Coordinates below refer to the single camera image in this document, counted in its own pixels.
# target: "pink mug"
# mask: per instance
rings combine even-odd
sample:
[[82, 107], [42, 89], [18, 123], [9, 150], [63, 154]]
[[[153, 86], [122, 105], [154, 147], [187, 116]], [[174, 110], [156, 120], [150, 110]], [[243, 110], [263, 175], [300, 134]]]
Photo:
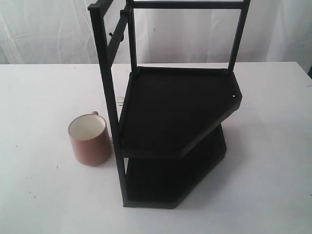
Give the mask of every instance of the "pink mug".
[[99, 165], [112, 152], [106, 121], [96, 111], [75, 118], [68, 127], [68, 134], [76, 159], [84, 165]]

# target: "white curtain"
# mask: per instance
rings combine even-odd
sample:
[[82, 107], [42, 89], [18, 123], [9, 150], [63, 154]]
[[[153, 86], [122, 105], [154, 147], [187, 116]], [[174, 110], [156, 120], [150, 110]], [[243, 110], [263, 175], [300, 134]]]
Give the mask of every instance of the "white curtain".
[[[97, 63], [96, 0], [0, 0], [0, 63]], [[105, 16], [107, 37], [125, 0]], [[238, 10], [135, 10], [139, 63], [227, 62]], [[252, 0], [237, 61], [312, 65], [312, 0]], [[129, 63], [128, 35], [115, 63]]]

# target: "table surface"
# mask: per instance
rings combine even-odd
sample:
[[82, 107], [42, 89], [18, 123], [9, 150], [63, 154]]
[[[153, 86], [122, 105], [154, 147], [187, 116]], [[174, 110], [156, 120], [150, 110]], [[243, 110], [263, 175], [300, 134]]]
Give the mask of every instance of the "table surface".
[[[112, 71], [123, 97], [130, 66]], [[243, 100], [223, 122], [225, 159], [158, 210], [122, 207], [114, 156], [97, 167], [73, 156], [71, 120], [108, 118], [97, 64], [0, 65], [0, 233], [310, 234], [312, 80], [294, 62], [237, 63], [235, 74]]]

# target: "mug rim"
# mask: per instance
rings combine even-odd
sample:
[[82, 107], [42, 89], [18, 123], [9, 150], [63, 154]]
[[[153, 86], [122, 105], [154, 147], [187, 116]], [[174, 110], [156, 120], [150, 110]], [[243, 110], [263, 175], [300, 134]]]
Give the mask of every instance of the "mug rim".
[[[72, 135], [70, 134], [70, 131], [69, 131], [70, 126], [72, 125], [72, 123], [73, 123], [75, 120], [77, 120], [77, 119], [80, 118], [80, 117], [84, 117], [84, 116], [97, 116], [97, 117], [101, 118], [102, 120], [104, 120], [105, 126], [104, 126], [103, 131], [100, 132], [100, 133], [99, 133], [98, 135], [96, 135], [95, 137], [90, 138], [90, 139], [79, 139], [79, 138], [76, 138], [76, 137], [72, 136]], [[73, 120], [70, 122], [70, 124], [68, 125], [67, 132], [68, 132], [68, 135], [69, 135], [71, 138], [75, 139], [75, 140], [78, 140], [78, 141], [88, 141], [88, 140], [92, 140], [92, 139], [97, 138], [99, 135], [101, 135], [103, 132], [105, 132], [106, 129], [107, 129], [107, 122], [106, 122], [106, 120], [105, 120], [102, 116], [100, 116], [100, 115], [90, 113], [90, 114], [84, 114], [84, 115], [78, 116], [77, 118], [73, 119]]]

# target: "corner shelf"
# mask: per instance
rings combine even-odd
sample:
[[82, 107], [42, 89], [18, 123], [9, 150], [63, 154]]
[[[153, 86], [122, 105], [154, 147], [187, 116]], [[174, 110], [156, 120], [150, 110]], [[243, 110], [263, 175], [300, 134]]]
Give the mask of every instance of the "corner shelf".
[[[98, 0], [88, 10], [123, 206], [173, 209], [225, 156], [221, 123], [239, 108], [242, 100], [233, 70], [250, 0], [126, 0], [108, 44], [104, 16], [112, 2]], [[138, 67], [136, 8], [241, 10], [228, 68]], [[131, 73], [118, 120], [111, 67], [127, 25]], [[129, 158], [127, 171], [125, 157]]]
[[239, 108], [227, 69], [139, 67], [120, 118], [123, 157], [181, 159]]

